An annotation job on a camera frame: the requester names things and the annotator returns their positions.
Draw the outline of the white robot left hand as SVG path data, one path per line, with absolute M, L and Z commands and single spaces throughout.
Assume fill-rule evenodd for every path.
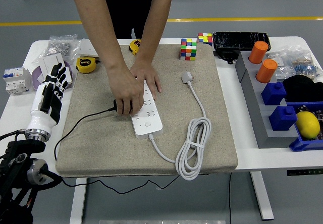
M 38 86 L 30 111 L 31 122 L 25 130 L 27 137 L 39 134 L 48 138 L 52 128 L 59 123 L 68 72 L 62 63 L 58 63 Z

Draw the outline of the person's left hand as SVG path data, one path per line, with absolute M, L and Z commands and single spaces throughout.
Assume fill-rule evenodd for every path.
M 152 66 L 152 62 L 136 59 L 133 66 L 130 69 L 130 72 L 138 80 L 146 81 L 146 84 L 150 89 L 153 99 L 156 100 L 157 92 L 162 91 L 162 85 L 157 71 Z

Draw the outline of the person's right hand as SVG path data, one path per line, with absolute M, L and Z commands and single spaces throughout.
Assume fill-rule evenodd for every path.
M 143 81 L 130 72 L 122 61 L 108 65 L 106 68 L 109 86 L 117 104 L 117 113 L 133 115 L 143 106 Z

